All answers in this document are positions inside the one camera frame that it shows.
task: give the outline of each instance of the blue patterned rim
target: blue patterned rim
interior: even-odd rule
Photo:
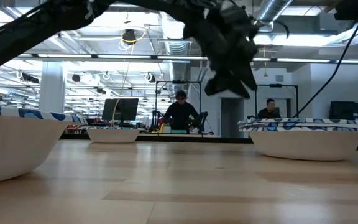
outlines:
[[[358,131],[358,121],[313,118],[253,119],[239,122],[239,131]]]
[[[47,119],[52,121],[66,121],[72,123],[88,124],[85,118],[60,113],[43,112],[32,109],[15,108],[0,105],[0,116],[13,116],[18,118]]]
[[[96,127],[88,126],[87,129],[104,129],[104,130],[135,130],[136,128],[122,128],[122,127]]]

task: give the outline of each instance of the man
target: man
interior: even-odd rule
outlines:
[[[172,117],[171,129],[172,130],[188,130],[187,121],[191,115],[193,119],[197,119],[198,113],[194,106],[187,103],[187,96],[183,90],[177,91],[175,95],[176,102],[172,103],[167,112],[165,112],[165,120]]]
[[[276,111],[276,102],[273,99],[267,99],[267,107],[258,113],[258,118],[281,118],[280,113]]]

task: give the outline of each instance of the white bowl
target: white bowl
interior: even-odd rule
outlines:
[[[0,181],[31,172],[78,117],[0,106]]]
[[[349,159],[358,147],[358,121],[337,119],[257,119],[239,123],[266,156],[312,161]]]
[[[133,143],[140,130],[134,128],[88,127],[89,138],[96,143]]]

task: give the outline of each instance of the black frame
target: black frame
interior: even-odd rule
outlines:
[[[200,86],[200,92],[198,94],[198,113],[201,113],[201,82],[200,81],[181,81],[181,80],[174,80],[174,81],[156,81],[155,82],[155,110],[157,110],[157,97],[158,97],[158,84],[159,83],[172,83],[172,84],[186,84],[186,83],[197,83]]]
[[[257,86],[268,86],[270,88],[283,88],[283,87],[294,87],[295,88],[295,97],[296,97],[296,113],[298,114],[299,112],[299,96],[298,96],[298,85],[282,85],[282,84],[261,84],[261,85],[257,85]],[[257,91],[255,91],[255,96],[254,96],[254,101],[255,101],[255,117],[258,117],[258,97],[257,97]]]

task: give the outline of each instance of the white column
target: white column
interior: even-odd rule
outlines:
[[[67,74],[61,62],[44,62],[42,65],[39,110],[63,113]]]

